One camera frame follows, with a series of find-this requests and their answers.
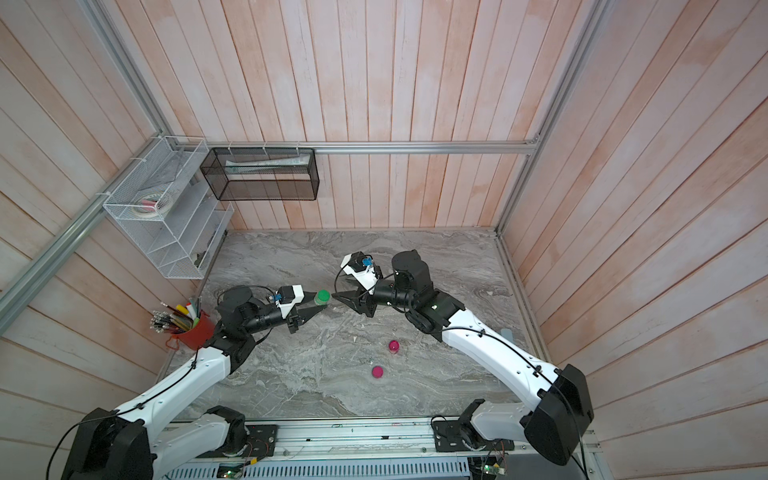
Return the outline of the green paint jar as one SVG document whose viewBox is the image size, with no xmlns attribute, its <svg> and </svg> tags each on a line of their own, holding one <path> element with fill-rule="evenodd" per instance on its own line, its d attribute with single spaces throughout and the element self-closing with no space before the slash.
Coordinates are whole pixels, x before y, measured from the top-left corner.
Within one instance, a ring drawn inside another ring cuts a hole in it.
<svg viewBox="0 0 768 480">
<path fill-rule="evenodd" d="M 320 290 L 316 293 L 314 301 L 317 305 L 326 305 L 331 299 L 331 294 L 327 290 Z"/>
</svg>

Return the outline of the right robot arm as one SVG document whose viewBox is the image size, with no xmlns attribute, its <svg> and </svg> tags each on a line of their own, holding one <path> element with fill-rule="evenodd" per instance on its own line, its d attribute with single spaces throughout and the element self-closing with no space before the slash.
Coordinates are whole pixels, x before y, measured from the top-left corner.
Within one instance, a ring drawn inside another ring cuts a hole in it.
<svg viewBox="0 0 768 480">
<path fill-rule="evenodd" d="M 348 254 L 340 271 L 353 277 L 357 288 L 333 296 L 367 317 L 380 306 L 400 311 L 421 333 L 467 355 L 516 397 L 513 403 L 476 399 L 458 419 L 439 422 L 433 429 L 439 450 L 481 450 L 522 441 L 549 462 L 567 465 L 594 419 L 583 372 L 539 359 L 484 324 L 462 302 L 434 286 L 417 251 L 394 255 L 392 269 L 386 276 L 372 256 Z"/>
</svg>

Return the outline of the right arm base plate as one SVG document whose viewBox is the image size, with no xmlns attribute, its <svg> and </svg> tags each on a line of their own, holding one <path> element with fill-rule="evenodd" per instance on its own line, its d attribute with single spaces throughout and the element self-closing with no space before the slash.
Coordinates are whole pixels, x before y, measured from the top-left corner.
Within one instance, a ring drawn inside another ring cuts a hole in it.
<svg viewBox="0 0 768 480">
<path fill-rule="evenodd" d="M 515 449 L 512 440 L 484 439 L 470 423 L 435 416 L 430 420 L 435 449 L 438 452 L 502 451 Z"/>
</svg>

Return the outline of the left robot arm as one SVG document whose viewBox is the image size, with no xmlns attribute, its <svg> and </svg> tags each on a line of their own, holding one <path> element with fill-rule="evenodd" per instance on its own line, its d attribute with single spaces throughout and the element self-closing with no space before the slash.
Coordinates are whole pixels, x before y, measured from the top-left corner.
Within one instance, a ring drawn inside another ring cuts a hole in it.
<svg viewBox="0 0 768 480">
<path fill-rule="evenodd" d="M 235 372 L 259 340 L 287 326 L 292 333 L 327 307 L 326 290 L 283 286 L 264 300 L 249 286 L 226 290 L 216 306 L 220 319 L 193 357 L 162 381 L 111 411 L 93 410 L 69 429 L 74 440 L 65 479 L 160 479 L 187 461 L 221 450 L 238 455 L 248 445 L 242 414 L 215 407 L 191 425 L 167 426 L 208 388 Z"/>
</svg>

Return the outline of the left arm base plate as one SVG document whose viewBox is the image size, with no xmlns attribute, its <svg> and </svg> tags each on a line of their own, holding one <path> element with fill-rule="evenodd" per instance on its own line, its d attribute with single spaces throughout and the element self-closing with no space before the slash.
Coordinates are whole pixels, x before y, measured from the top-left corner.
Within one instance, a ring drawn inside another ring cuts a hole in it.
<svg viewBox="0 0 768 480">
<path fill-rule="evenodd" d="M 279 427 L 276 424 L 246 424 L 243 433 L 229 435 L 222 447 L 204 452 L 203 458 L 242 458 L 258 460 L 272 457 Z"/>
</svg>

